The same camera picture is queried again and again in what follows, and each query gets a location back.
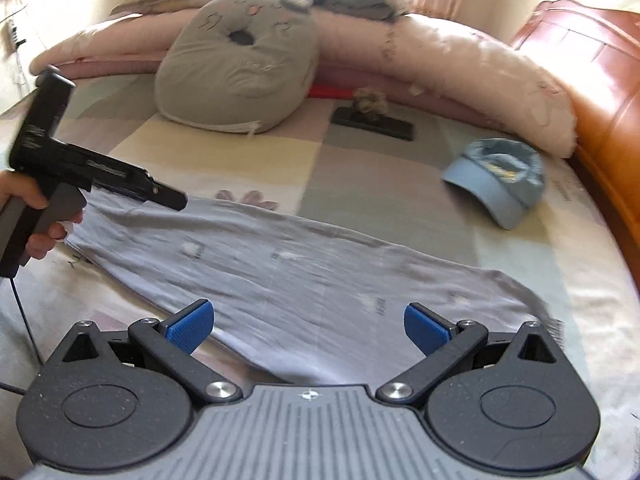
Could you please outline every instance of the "metal screw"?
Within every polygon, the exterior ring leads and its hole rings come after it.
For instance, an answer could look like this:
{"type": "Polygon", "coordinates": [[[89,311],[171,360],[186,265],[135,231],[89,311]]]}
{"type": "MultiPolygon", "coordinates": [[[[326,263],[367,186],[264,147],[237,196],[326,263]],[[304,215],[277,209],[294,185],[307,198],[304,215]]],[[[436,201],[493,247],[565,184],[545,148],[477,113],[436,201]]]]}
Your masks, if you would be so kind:
{"type": "Polygon", "coordinates": [[[228,399],[236,394],[238,387],[231,383],[225,383],[224,381],[216,381],[215,383],[207,384],[204,392],[215,399],[228,399]]]}
{"type": "Polygon", "coordinates": [[[414,389],[405,383],[387,383],[380,388],[380,393],[387,399],[406,399],[414,392],[414,389]]]}

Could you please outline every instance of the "wooden bed frame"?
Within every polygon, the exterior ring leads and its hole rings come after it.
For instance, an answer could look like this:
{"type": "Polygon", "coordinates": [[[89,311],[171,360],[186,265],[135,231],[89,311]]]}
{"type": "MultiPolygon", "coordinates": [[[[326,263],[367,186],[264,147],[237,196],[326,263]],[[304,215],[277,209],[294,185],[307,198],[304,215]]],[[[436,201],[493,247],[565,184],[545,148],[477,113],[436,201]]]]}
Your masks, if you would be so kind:
{"type": "Polygon", "coordinates": [[[640,290],[640,14],[542,2],[511,44],[571,96],[578,147],[569,163],[640,290]]]}

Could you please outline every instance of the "blue cap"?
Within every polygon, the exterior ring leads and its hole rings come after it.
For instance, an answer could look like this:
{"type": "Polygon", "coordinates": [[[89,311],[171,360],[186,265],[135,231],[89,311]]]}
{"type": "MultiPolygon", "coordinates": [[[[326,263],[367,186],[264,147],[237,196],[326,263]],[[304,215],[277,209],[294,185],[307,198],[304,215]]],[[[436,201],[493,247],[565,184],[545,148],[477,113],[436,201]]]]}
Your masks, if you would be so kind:
{"type": "Polygon", "coordinates": [[[503,229],[516,227],[545,190],[540,154],[511,139],[472,142],[442,178],[472,193],[503,229]]]}

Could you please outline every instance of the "finger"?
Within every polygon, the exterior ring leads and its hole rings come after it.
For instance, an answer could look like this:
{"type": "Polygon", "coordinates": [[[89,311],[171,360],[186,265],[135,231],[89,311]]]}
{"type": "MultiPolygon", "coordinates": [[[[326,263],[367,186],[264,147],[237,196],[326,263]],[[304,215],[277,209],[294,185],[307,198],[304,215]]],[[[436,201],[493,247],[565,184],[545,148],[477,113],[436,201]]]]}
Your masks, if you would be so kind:
{"type": "Polygon", "coordinates": [[[75,215],[73,215],[70,220],[74,223],[74,224],[80,224],[82,223],[82,220],[84,219],[84,211],[81,209],[80,211],[78,211],[75,215]]]}
{"type": "Polygon", "coordinates": [[[43,260],[47,256],[47,251],[28,251],[27,254],[35,260],[43,260]]]}
{"type": "Polygon", "coordinates": [[[0,172],[0,202],[4,205],[10,196],[18,196],[34,209],[44,209],[47,199],[30,176],[15,171],[0,172]]]}
{"type": "Polygon", "coordinates": [[[45,235],[45,234],[36,234],[31,235],[29,241],[27,242],[26,250],[28,253],[46,253],[47,251],[52,250],[56,246],[56,241],[45,235]]]}
{"type": "Polygon", "coordinates": [[[51,224],[47,230],[47,235],[54,240],[64,240],[67,234],[65,227],[60,222],[51,224]]]}

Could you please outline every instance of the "pink comforter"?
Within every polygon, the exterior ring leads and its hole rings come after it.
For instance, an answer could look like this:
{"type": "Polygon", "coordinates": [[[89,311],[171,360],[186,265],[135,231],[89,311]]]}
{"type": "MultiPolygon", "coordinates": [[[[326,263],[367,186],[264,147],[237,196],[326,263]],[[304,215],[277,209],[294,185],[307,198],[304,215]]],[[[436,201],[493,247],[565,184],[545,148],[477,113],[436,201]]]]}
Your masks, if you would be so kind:
{"type": "MultiPolygon", "coordinates": [[[[35,58],[31,73],[48,64],[71,78],[153,72],[197,12],[132,14],[95,25],[35,58]]],[[[568,96],[546,71],[507,45],[464,25],[415,14],[389,24],[321,9],[313,13],[325,66],[400,81],[407,101],[423,94],[431,103],[443,96],[449,105],[464,105],[455,113],[475,110],[472,123],[504,124],[552,155],[571,155],[575,116],[568,96]]]]}
{"type": "MultiPolygon", "coordinates": [[[[167,51],[151,54],[122,54],[84,58],[72,63],[59,65],[63,76],[71,80],[119,74],[152,74],[158,70],[167,51]]],[[[419,88],[398,79],[366,72],[356,68],[320,64],[316,72],[317,84],[354,90],[367,86],[380,89],[392,103],[411,106],[447,119],[511,133],[504,124],[494,121],[462,103],[437,95],[435,92],[419,88]]]]}

